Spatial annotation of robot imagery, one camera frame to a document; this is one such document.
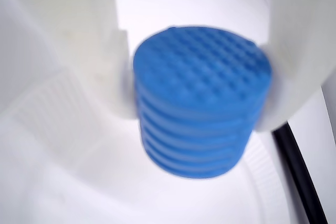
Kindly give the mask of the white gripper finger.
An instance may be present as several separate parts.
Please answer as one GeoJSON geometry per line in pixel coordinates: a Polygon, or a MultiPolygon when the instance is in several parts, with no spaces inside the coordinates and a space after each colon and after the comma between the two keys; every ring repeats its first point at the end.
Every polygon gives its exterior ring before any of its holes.
{"type": "Polygon", "coordinates": [[[135,119],[127,32],[117,0],[19,0],[51,38],[62,62],[109,110],[135,119]]]}
{"type": "Polygon", "coordinates": [[[259,132],[287,122],[335,69],[335,0],[271,0],[263,47],[272,83],[259,132]]]}

